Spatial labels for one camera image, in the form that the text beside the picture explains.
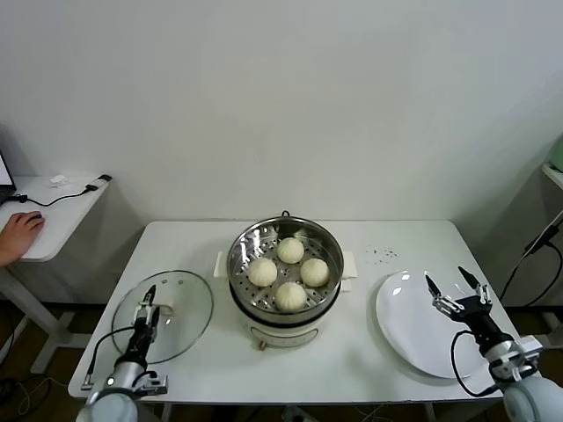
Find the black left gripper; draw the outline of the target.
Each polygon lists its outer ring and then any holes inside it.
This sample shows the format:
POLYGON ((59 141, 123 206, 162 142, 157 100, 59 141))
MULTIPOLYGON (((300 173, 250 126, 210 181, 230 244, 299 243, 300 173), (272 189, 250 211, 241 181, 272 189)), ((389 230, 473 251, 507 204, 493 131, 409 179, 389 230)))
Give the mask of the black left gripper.
POLYGON ((157 287, 152 285, 137 303, 134 313, 134 333, 128 341, 126 361, 146 364, 150 345, 160 318, 160 307, 154 305, 157 287))

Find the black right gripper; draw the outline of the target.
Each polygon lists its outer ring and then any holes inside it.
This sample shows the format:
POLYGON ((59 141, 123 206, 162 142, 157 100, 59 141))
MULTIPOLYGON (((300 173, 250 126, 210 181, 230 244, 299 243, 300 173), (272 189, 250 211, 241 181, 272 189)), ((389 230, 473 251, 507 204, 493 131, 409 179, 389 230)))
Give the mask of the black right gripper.
POLYGON ((432 305, 441 313, 454 313, 454 321, 464 324, 474 336, 481 353, 487 353, 500 343, 510 341, 511 336, 502 331, 490 316, 492 304, 488 285, 482 285, 477 278, 459 266, 458 271, 476 295, 453 301, 443 295, 428 273, 424 273, 428 292, 432 296, 432 305), (458 311, 458 304, 464 308, 458 311))

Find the person's bare hand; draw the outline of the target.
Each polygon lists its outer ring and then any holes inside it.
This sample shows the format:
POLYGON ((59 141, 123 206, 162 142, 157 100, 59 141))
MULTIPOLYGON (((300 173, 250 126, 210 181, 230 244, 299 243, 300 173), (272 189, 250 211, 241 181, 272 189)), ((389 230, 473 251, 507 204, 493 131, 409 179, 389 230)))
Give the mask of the person's bare hand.
POLYGON ((32 247, 44 224, 45 219, 39 211, 11 215, 1 230, 1 267, 22 258, 32 247))

